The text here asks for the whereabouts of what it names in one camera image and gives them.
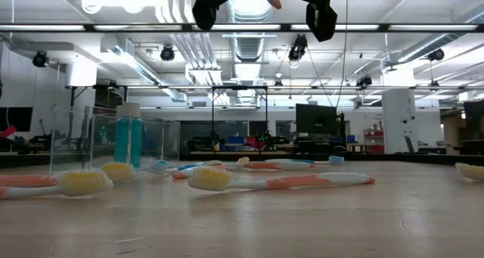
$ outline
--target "toothbrush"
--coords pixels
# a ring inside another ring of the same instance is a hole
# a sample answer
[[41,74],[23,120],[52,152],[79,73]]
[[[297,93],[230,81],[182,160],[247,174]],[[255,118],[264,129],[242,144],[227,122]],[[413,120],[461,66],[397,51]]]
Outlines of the toothbrush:
[[[237,164],[239,163],[248,163],[250,159],[248,157],[242,157],[237,160]],[[209,160],[207,162],[200,162],[200,163],[190,163],[190,164],[185,164],[183,166],[179,166],[176,168],[169,168],[166,171],[168,173],[176,173],[178,171],[182,171],[185,169],[190,169],[198,166],[221,166],[224,165],[225,163],[221,162],[220,160]]]
[[64,194],[68,197],[80,197],[110,190],[113,187],[106,173],[101,170],[58,173],[55,176],[57,186],[39,188],[0,187],[0,199],[22,197],[40,197],[48,194]]
[[[130,179],[135,176],[133,166],[127,163],[105,163],[102,167],[107,177],[113,182]],[[0,176],[0,186],[6,187],[46,187],[57,185],[54,176],[45,175],[10,175]]]
[[288,163],[288,162],[297,162],[297,163],[313,163],[316,165],[338,165],[345,163],[344,157],[338,156],[329,156],[329,160],[325,161],[314,161],[314,160],[292,160],[292,159],[273,159],[273,160],[265,160],[266,163]]
[[178,166],[178,167],[175,167],[175,168],[168,168],[166,170],[166,172],[167,173],[176,173],[178,171],[182,171],[182,170],[185,170],[185,169],[194,168],[194,167],[198,167],[198,166],[215,166],[215,165],[221,165],[221,164],[222,164],[222,162],[220,160],[209,160],[209,161],[206,161],[206,162],[189,163],[189,164],[185,164],[185,165]]
[[[196,169],[202,166],[196,166],[188,169],[180,170],[173,174],[174,179],[187,179],[192,176]],[[238,170],[238,169],[272,169],[272,170],[286,170],[297,171],[314,169],[316,167],[313,163],[300,163],[300,162],[283,162],[283,163],[268,163],[268,162],[249,162],[249,163],[223,163],[220,166],[212,166],[218,169],[226,170]]]
[[237,182],[231,180],[227,170],[213,169],[210,166],[197,168],[188,185],[207,191],[224,191],[229,188],[242,189],[288,189],[300,186],[358,185],[372,184],[374,179],[358,173],[319,173],[306,176],[290,176],[258,182]]

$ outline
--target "white bottle cap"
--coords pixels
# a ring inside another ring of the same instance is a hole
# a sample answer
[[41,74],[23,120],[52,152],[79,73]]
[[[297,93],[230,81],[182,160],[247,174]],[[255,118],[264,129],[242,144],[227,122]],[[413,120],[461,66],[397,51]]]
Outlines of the white bottle cap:
[[116,118],[120,118],[122,116],[121,114],[123,114],[123,106],[116,106]]
[[123,116],[141,117],[141,105],[138,103],[123,103]]

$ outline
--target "mouthwash bottle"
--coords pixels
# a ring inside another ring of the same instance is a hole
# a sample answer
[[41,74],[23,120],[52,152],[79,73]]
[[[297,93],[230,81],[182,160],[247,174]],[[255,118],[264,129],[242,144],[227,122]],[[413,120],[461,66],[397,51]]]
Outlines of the mouthwash bottle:
[[141,120],[141,105],[124,102],[120,118],[116,121],[114,161],[130,163],[135,169],[139,169],[143,148],[143,132],[144,123]]

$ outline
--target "ceiling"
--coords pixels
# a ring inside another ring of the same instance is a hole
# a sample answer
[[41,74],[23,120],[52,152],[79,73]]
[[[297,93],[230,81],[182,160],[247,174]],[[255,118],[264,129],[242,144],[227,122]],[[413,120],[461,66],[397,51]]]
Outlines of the ceiling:
[[[306,3],[299,0],[281,0],[283,8],[274,12],[275,23],[304,23]],[[464,23],[462,17],[482,5],[482,0],[332,0],[331,7],[338,13],[338,22],[346,22],[348,4],[349,23]],[[82,9],[82,0],[0,0],[0,21],[11,23],[159,23],[156,8],[150,1],[141,12],[131,14],[120,6],[108,5],[96,14],[87,14]],[[220,7],[217,22],[228,22],[226,5]],[[302,57],[297,68],[290,69],[284,53],[293,44],[297,33],[277,33],[277,37],[265,39],[266,46],[261,62],[263,63],[257,85],[273,85],[276,73],[281,73],[282,83],[291,85],[340,85],[342,79],[355,84],[361,73],[353,74],[369,61],[384,58],[386,53],[395,53],[425,39],[429,33],[337,33],[326,42],[317,42],[311,33],[306,33],[309,51]],[[160,75],[170,85],[189,85],[185,78],[185,60],[175,48],[175,60],[162,62],[160,49],[172,43],[168,33],[118,33],[119,39],[131,39],[136,46],[135,54]],[[102,33],[15,33],[14,41],[22,42],[68,42],[88,52],[101,63],[99,79],[115,79],[119,84],[139,85],[140,76],[126,64],[109,59],[101,53]],[[231,40],[222,38],[221,33],[210,33],[210,41],[218,65],[222,70],[224,84],[235,84]],[[410,63],[414,70],[417,85],[428,85],[430,80],[439,76],[456,73],[460,70],[483,62],[484,34],[468,34],[442,47],[445,52],[443,61],[433,62],[416,60]],[[380,84],[381,69],[368,67],[373,85]],[[441,85],[465,85],[470,81],[482,79],[484,69],[462,77],[456,77]],[[287,89],[272,93],[286,94]],[[154,91],[135,91],[136,95],[154,95]],[[306,91],[324,93],[321,90]],[[454,99],[458,91],[448,91],[434,96],[438,99]],[[358,91],[344,91],[343,94],[362,94]]]

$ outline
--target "acrylic container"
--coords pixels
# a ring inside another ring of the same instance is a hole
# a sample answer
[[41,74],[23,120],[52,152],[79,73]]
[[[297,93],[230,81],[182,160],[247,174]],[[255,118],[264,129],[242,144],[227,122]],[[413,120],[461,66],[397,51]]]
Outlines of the acrylic container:
[[[52,127],[50,172],[101,168],[105,163],[113,162],[118,119],[115,110],[100,107],[56,110]],[[170,166],[177,166],[180,123],[143,115],[139,119],[144,123],[141,169],[155,160],[165,160]]]
[[116,147],[116,124],[119,128],[119,119],[130,120],[128,121],[129,124],[136,124],[139,120],[143,122],[140,166],[136,169],[145,169],[155,160],[165,160],[170,166],[178,165],[180,123],[143,115],[141,117],[121,118],[95,114],[92,116],[92,149],[90,150],[89,166],[100,168],[105,163],[115,161],[116,154],[127,155],[124,157],[127,163],[132,163],[135,160],[132,158],[134,156],[132,144],[134,143],[131,143],[131,140],[135,137],[133,135],[135,131],[129,130],[127,132],[130,145],[125,148],[126,152],[119,151],[120,146]]

